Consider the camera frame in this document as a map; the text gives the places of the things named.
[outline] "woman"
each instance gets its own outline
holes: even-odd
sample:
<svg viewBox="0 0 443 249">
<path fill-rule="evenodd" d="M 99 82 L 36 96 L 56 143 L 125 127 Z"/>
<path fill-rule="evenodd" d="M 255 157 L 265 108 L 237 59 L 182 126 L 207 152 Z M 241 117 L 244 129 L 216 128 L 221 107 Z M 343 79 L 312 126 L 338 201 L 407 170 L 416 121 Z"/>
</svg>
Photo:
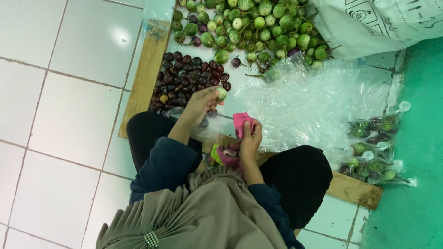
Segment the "woman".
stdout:
<svg viewBox="0 0 443 249">
<path fill-rule="evenodd" d="M 194 93 L 175 124 L 149 112 L 128 122 L 138 173 L 130 205 L 117 211 L 110 226 L 103 225 L 97 249 L 303 248 L 294 230 L 309 222 L 329 188 L 332 172 L 325 156 L 300 146 L 259 168 L 261 124 L 245 122 L 243 171 L 217 167 L 195 173 L 202 144 L 190 133 L 208 110 L 223 104 L 216 101 L 217 87 Z"/>
</svg>

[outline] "green floor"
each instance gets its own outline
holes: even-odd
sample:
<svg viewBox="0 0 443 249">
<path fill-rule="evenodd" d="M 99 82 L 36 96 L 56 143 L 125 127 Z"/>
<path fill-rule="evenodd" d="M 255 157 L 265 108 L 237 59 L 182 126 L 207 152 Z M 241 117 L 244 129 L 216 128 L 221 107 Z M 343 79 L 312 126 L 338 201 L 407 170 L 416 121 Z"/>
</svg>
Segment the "green floor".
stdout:
<svg viewBox="0 0 443 249">
<path fill-rule="evenodd" d="M 408 49 L 400 101 L 412 105 L 401 121 L 396 158 L 418 187 L 385 187 L 366 225 L 362 249 L 443 248 L 443 38 Z"/>
</svg>

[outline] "black pants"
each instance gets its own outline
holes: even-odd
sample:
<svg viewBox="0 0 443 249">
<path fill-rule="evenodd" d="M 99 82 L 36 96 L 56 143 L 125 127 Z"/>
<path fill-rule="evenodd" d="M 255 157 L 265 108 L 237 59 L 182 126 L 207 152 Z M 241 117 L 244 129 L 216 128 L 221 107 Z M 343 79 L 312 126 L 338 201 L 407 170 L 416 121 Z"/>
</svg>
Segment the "black pants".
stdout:
<svg viewBox="0 0 443 249">
<path fill-rule="evenodd" d="M 137 172 L 149 158 L 155 140 L 167 136 L 173 126 L 171 119 L 152 112 L 139 113 L 129 120 L 127 134 Z M 202 160 L 202 143 L 190 138 L 188 146 L 198 154 L 192 173 Z M 308 145 L 272 156 L 260 170 L 265 183 L 280 192 L 280 204 L 293 230 L 305 227 L 314 216 L 332 180 L 326 157 Z"/>
</svg>

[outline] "hand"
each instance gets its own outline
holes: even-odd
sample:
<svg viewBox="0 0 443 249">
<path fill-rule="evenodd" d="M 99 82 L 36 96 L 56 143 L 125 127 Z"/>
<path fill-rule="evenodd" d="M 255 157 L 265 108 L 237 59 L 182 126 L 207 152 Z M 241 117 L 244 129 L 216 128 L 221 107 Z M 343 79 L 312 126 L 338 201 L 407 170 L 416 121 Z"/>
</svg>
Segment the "hand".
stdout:
<svg viewBox="0 0 443 249">
<path fill-rule="evenodd" d="M 255 162 L 255 154 L 261 143 L 261 124 L 254 121 L 254 132 L 251 135 L 251 123 L 245 121 L 243 124 L 243 139 L 240 144 L 240 159 L 244 162 Z"/>
<path fill-rule="evenodd" d="M 216 97 L 220 95 L 220 92 L 216 91 L 218 87 L 221 86 L 212 86 L 195 92 L 188 101 L 188 105 L 184 109 L 177 123 L 180 122 L 183 125 L 194 128 L 201 123 L 206 112 L 209 110 L 215 110 L 217 104 L 224 105 L 223 101 L 218 102 L 216 100 Z"/>
</svg>

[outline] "beige hijab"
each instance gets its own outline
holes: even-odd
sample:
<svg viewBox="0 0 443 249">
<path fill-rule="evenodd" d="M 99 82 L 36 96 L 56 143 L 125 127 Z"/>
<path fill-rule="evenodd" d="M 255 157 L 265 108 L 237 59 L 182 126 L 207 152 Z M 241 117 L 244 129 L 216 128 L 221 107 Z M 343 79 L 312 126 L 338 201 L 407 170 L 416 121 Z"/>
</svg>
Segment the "beige hijab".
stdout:
<svg viewBox="0 0 443 249">
<path fill-rule="evenodd" d="M 109 227 L 103 224 L 96 249 L 149 249 L 143 236 L 152 231 L 159 249 L 287 248 L 238 171 L 218 167 L 190 174 L 187 183 L 118 210 Z"/>
</svg>

